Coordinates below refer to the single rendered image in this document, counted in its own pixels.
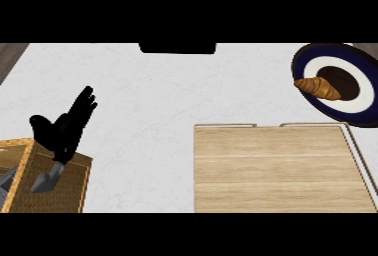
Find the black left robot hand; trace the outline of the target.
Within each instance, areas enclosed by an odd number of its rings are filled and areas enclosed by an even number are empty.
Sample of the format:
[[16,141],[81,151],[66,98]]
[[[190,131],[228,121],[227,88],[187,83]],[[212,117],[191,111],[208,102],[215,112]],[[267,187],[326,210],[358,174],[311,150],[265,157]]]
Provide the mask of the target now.
[[33,140],[52,152],[52,160],[61,164],[73,157],[82,131],[97,107],[94,100],[92,88],[85,86],[69,110],[60,114],[54,122],[41,115],[29,117]]

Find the blue and white plate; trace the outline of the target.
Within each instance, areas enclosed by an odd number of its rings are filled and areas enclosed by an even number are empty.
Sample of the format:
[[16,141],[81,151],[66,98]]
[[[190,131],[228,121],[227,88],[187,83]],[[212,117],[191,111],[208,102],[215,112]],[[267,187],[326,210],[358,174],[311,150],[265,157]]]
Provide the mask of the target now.
[[309,43],[293,54],[292,80],[321,77],[340,97],[317,98],[301,92],[332,119],[360,128],[378,128],[378,60],[343,43]]

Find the woven wicker basket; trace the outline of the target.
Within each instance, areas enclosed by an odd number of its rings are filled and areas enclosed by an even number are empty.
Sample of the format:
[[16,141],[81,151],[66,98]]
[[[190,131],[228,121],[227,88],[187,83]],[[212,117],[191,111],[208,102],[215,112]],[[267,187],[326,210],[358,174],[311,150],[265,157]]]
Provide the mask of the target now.
[[0,213],[79,213],[91,158],[66,164],[32,138],[0,140]]

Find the black appliance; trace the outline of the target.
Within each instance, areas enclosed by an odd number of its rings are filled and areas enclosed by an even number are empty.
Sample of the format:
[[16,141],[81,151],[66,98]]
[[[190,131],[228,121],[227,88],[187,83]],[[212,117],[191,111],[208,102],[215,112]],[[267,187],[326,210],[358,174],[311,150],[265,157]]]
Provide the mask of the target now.
[[153,54],[213,54],[213,43],[157,44],[140,43],[140,51]]

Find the pale wooden tray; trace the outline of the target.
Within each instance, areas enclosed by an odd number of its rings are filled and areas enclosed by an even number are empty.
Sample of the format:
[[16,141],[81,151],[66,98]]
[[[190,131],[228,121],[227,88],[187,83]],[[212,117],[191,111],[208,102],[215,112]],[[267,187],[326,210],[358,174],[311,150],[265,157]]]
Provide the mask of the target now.
[[373,212],[378,186],[343,123],[197,125],[197,212]]

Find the golden brown croissant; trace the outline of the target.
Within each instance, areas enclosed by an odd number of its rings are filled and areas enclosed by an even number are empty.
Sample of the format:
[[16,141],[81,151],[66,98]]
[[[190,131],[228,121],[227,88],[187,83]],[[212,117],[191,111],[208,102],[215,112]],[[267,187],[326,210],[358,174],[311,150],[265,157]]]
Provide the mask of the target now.
[[293,81],[293,86],[311,96],[326,100],[339,100],[340,94],[321,77],[302,78]]

